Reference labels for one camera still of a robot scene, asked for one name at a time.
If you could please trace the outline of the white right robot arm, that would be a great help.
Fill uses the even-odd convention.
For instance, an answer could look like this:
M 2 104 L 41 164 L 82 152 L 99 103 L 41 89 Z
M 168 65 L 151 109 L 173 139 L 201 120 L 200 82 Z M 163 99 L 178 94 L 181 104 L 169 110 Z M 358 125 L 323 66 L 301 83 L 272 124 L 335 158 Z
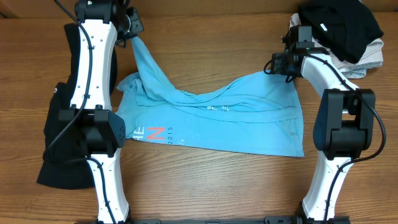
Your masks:
M 267 63 L 270 75 L 286 82 L 302 77 L 321 98 L 313 128 L 318 150 L 315 173 L 295 216 L 268 216 L 265 223 L 349 223 L 337 217 L 335 205 L 349 169 L 361 160 L 372 141 L 375 94 L 351 83 L 334 66 L 323 47 L 316 47 L 310 26 L 293 26 L 282 36 L 285 49 Z

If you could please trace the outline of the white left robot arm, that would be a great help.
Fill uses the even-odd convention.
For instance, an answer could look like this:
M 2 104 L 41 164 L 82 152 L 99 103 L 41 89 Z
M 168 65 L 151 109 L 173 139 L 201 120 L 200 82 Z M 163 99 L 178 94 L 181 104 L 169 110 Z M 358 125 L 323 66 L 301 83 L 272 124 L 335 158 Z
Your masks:
M 60 134 L 70 133 L 81 151 L 69 162 L 90 167 L 98 200 L 95 222 L 131 223 L 120 159 L 126 125 L 112 111 L 111 69 L 114 48 L 125 47 L 144 28 L 129 1 L 78 1 L 71 18 L 78 26 L 80 53 L 70 106 L 59 112 L 59 120 L 67 122 Z

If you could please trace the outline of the light blue t-shirt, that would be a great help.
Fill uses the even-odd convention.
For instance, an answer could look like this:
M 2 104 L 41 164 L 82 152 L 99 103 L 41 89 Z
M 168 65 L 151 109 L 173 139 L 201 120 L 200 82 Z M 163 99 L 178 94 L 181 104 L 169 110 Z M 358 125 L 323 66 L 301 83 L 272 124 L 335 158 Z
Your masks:
M 143 41 L 132 48 L 138 71 L 119 82 L 117 114 L 126 136 L 220 151 L 303 157 L 303 114 L 293 83 L 256 72 L 196 95 L 176 89 Z

